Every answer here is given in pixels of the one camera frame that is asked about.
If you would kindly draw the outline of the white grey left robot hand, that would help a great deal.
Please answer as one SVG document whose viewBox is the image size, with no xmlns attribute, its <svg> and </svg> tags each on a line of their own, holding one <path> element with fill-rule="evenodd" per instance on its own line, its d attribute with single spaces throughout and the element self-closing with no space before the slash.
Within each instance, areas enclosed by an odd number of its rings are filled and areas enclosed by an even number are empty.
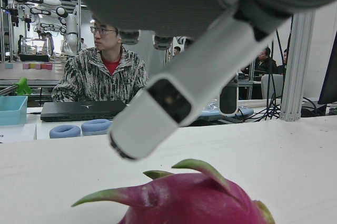
<svg viewBox="0 0 337 224">
<path fill-rule="evenodd" d="M 142 159 L 178 127 L 188 125 L 237 70 L 252 61 L 293 14 L 335 0 L 82 0 L 97 19 L 117 27 L 126 44 L 154 32 L 156 49 L 175 36 L 193 44 L 150 78 L 114 119 L 111 145 Z"/>
</svg>

